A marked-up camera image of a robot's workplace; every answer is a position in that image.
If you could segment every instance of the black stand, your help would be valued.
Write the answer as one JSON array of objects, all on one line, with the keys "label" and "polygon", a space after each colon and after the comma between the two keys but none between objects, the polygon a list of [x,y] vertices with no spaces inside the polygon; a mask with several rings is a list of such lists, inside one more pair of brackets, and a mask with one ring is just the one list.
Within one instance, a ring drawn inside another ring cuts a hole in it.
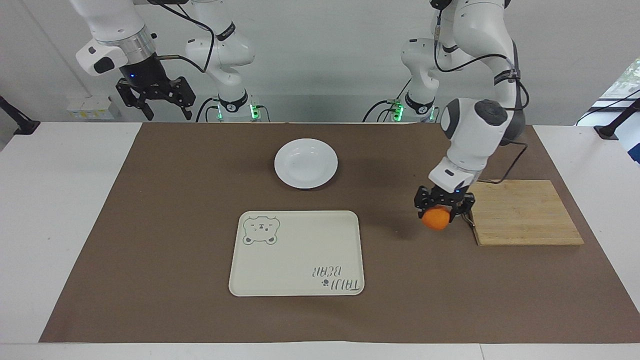
[{"label": "black stand", "polygon": [[622,114],[616,117],[611,124],[607,126],[594,126],[593,128],[596,129],[600,138],[603,138],[604,140],[617,140],[618,137],[615,135],[616,129],[637,111],[640,111],[640,99],[636,99],[636,101],[625,109]]},{"label": "black stand", "polygon": [[31,120],[27,115],[9,104],[4,97],[0,96],[0,108],[4,110],[19,126],[14,135],[31,135],[40,125],[39,121]]}]

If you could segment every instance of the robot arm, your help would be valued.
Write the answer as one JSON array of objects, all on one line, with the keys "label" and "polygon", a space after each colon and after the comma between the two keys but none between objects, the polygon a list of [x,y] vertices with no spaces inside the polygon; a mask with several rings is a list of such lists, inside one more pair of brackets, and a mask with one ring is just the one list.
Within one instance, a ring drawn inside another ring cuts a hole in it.
[{"label": "robot arm", "polygon": [[[208,75],[218,88],[220,114],[223,119],[252,120],[250,96],[242,77],[234,67],[248,65],[255,59],[250,41],[236,31],[224,0],[192,0],[198,20],[210,24],[216,34]],[[196,38],[187,43],[186,53],[197,63],[203,63],[209,53],[211,38]]]},{"label": "robot arm", "polygon": [[[438,57],[436,68],[443,70],[445,65],[441,63],[455,66],[457,51],[480,58],[493,72],[495,100],[455,99],[443,111],[441,126],[451,140],[451,147],[429,174],[434,188],[421,186],[415,198],[415,206],[425,224],[429,223],[425,219],[429,210],[438,205],[451,208],[449,222],[456,215],[468,215],[475,202],[473,195],[467,193],[469,186],[478,179],[505,134],[517,137],[522,131],[520,123],[517,124],[520,129],[509,130],[514,112],[520,110],[516,108],[520,103],[519,71],[515,65],[515,47],[504,25],[504,0],[432,0],[431,3],[434,7],[438,3],[436,8],[448,17],[444,27],[441,27],[440,16],[436,17],[432,47],[435,51],[431,55],[433,62]],[[441,43],[440,38],[450,44]]]},{"label": "robot arm", "polygon": [[404,118],[422,122],[430,116],[440,82],[430,74],[436,63],[433,39],[416,38],[405,43],[402,62],[411,72],[411,83],[401,103],[406,109]]},{"label": "robot arm", "polygon": [[[98,76],[119,68],[124,77],[116,85],[128,107],[136,107],[151,120],[154,113],[150,100],[165,100],[179,106],[187,119],[195,101],[184,77],[169,80],[157,58],[152,35],[138,15],[131,0],[70,0],[86,23],[93,39],[76,59],[90,75]],[[185,3],[165,0],[164,3]]]}]

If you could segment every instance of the orange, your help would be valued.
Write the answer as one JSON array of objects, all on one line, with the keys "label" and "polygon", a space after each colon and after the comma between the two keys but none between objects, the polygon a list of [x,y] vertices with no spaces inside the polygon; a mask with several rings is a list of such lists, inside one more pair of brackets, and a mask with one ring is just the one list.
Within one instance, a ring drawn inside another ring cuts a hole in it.
[{"label": "orange", "polygon": [[449,209],[444,206],[428,209],[422,216],[422,223],[432,230],[444,230],[449,225]]}]

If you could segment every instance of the white plate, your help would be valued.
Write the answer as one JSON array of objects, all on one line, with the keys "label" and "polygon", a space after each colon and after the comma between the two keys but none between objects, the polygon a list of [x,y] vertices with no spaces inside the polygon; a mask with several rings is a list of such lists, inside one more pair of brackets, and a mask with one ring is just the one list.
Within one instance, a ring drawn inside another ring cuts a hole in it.
[{"label": "white plate", "polygon": [[358,217],[351,211],[249,211],[240,217],[229,291],[237,297],[358,295]]},{"label": "white plate", "polygon": [[275,168],[285,184],[298,189],[313,189],[335,175],[338,156],[320,140],[297,139],[280,148]]}]

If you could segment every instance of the white table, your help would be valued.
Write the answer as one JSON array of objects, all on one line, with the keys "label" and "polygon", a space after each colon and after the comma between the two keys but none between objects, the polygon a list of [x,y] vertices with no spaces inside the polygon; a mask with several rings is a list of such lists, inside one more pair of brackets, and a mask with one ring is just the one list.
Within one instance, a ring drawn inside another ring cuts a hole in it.
[{"label": "white table", "polygon": [[[0,152],[0,359],[640,358],[640,344],[36,344],[139,129],[44,123]],[[590,128],[536,131],[640,308],[640,168]]]}]

